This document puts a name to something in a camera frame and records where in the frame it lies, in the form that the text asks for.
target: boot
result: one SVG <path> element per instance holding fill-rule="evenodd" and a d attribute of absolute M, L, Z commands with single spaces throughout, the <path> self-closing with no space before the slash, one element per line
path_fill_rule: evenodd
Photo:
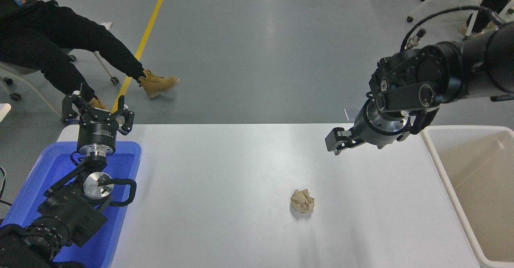
<path fill-rule="evenodd" d="M 177 85 L 180 81 L 176 76 L 170 78 L 163 78 L 155 76 L 150 70 L 143 70 L 146 77 L 139 78 L 139 87 L 143 87 L 147 93 L 148 98 L 154 98 L 161 92 L 168 92 Z"/>
<path fill-rule="evenodd" d="M 103 109 L 103 110 L 106 110 L 106 111 L 109 111 L 109 109 L 103 104 L 103 102 L 101 102 L 98 98 L 94 97 L 91 101 L 90 101 L 90 105 L 92 108 L 99 108 L 99 109 Z"/>
<path fill-rule="evenodd" d="M 466 32 L 468 32 L 468 25 L 466 25 L 466 23 L 464 23 L 459 27 L 459 33 L 466 36 Z M 483 34 L 483 30 L 478 33 L 472 31 L 471 34 L 469 34 L 469 37 L 473 38 L 473 37 L 477 37 L 478 35 L 482 35 L 482 34 Z"/>

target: jeans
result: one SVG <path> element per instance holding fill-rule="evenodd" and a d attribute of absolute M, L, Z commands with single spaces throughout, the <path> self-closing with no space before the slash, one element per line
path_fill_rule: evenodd
<path fill-rule="evenodd" d="M 64 94 L 79 90 L 87 101 L 95 91 L 68 60 L 61 48 L 98 51 L 114 68 L 136 80 L 143 66 L 104 26 L 77 15 L 57 2 L 37 1 L 33 6 L 0 20 L 0 61 L 40 69 Z"/>

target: knee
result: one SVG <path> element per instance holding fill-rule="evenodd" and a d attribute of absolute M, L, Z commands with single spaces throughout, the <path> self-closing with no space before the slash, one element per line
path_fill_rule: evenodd
<path fill-rule="evenodd" d="M 67 68 L 66 66 L 73 65 L 68 54 L 64 53 L 61 49 L 41 54 L 40 62 L 41 72 L 44 74 L 55 69 Z"/>

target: yellow floor line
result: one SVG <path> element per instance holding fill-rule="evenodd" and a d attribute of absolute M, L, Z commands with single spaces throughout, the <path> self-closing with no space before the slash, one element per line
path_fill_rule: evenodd
<path fill-rule="evenodd" d="M 157 4 L 155 5 L 154 12 L 152 13 L 152 16 L 150 17 L 150 20 L 147 25 L 147 29 L 145 30 L 145 33 L 143 34 L 143 38 L 141 39 L 141 42 L 139 43 L 139 47 L 137 48 L 136 59 L 141 59 L 141 55 L 143 54 L 143 50 L 145 49 L 145 46 L 147 45 L 148 37 L 150 36 L 150 33 L 152 32 L 152 28 L 154 26 L 155 20 L 157 18 L 157 14 L 159 14 L 160 7 L 162 5 L 162 1 L 164 0 L 157 0 Z M 132 81 L 132 78 L 126 76 L 125 80 L 123 81 L 123 85 L 121 85 L 120 92 L 118 92 L 118 96 L 116 96 L 116 99 L 114 100 L 114 103 L 112 104 L 112 108 L 110 109 L 111 112 L 116 112 L 118 110 L 118 98 L 121 95 L 125 95 L 127 92 L 127 89 L 129 88 L 130 82 Z"/>

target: white table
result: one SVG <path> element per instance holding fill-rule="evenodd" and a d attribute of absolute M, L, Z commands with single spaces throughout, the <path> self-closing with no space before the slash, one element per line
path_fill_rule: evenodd
<path fill-rule="evenodd" d="M 0 103 L 0 122 L 4 119 L 10 110 L 11 105 L 9 103 Z"/>
<path fill-rule="evenodd" d="M 477 268 L 421 136 L 326 151 L 333 127 L 134 125 L 143 149 L 112 268 Z M 58 141 L 76 141 L 78 126 Z M 290 207 L 294 189 L 316 199 Z"/>

